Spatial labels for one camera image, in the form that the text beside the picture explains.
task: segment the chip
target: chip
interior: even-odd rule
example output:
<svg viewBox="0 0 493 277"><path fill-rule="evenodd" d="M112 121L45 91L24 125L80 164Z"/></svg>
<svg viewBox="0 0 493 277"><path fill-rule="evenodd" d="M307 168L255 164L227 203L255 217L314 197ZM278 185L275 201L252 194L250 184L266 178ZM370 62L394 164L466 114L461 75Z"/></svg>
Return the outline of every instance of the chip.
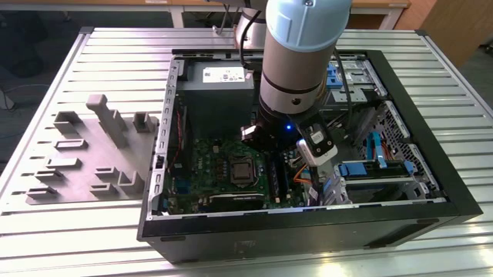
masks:
<svg viewBox="0 0 493 277"><path fill-rule="evenodd" d="M250 173L250 164L236 163L232 165L232 175L235 179L250 179Z"/></svg>
<svg viewBox="0 0 493 277"><path fill-rule="evenodd" d="M240 188L254 183L254 161L248 156L235 156L230 158L231 184Z"/></svg>

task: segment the power supply label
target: power supply label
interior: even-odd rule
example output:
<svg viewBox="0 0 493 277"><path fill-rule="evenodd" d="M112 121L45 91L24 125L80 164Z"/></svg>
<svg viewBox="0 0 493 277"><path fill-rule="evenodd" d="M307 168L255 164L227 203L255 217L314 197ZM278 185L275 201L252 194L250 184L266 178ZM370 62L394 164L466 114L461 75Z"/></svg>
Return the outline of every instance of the power supply label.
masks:
<svg viewBox="0 0 493 277"><path fill-rule="evenodd" d="M204 68L203 82L204 83L244 82L244 69L243 67Z"/></svg>

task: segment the metal work surface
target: metal work surface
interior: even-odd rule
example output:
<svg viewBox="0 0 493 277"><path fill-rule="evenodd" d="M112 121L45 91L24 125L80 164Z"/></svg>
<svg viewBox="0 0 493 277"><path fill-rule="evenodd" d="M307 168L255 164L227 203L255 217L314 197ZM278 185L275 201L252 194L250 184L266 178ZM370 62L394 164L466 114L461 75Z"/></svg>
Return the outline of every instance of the metal work surface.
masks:
<svg viewBox="0 0 493 277"><path fill-rule="evenodd" d="M24 192L53 152L56 112L85 108L103 93L123 117L159 118L172 48L232 48L234 34L211 29L96 28L80 34L0 178L0 273L9 276L399 276L493 274L493 119L433 42L414 31L346 31L339 49L381 50L437 135L484 215L439 228L397 248L246 261L171 265L136 241L140 200L28 205Z"/></svg>

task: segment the black case frame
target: black case frame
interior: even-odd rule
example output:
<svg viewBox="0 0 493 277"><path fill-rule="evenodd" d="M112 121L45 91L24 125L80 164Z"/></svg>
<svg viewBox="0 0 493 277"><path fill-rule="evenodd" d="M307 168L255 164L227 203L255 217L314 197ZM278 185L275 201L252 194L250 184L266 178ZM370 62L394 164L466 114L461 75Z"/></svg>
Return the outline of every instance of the black case frame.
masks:
<svg viewBox="0 0 493 277"><path fill-rule="evenodd" d="M236 50L174 50L184 59L202 61L211 61L207 54L214 53L231 57ZM150 243L171 263L395 246L482 214L382 52L341 50L339 54L367 56L448 202L148 221L147 182L138 240Z"/></svg>

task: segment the red cable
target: red cable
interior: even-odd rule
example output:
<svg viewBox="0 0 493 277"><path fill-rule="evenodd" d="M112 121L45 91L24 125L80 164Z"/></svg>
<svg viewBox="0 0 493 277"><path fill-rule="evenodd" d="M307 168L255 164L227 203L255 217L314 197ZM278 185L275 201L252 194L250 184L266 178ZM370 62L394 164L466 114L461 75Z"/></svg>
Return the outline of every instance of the red cable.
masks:
<svg viewBox="0 0 493 277"><path fill-rule="evenodd" d="M179 148L182 146L182 119L180 119L180 114L179 114L178 109L176 109L176 116L178 116L178 148L176 148L175 157L172 158L171 166L168 167L168 172L171 171L171 168L175 165L175 162L178 159Z"/></svg>

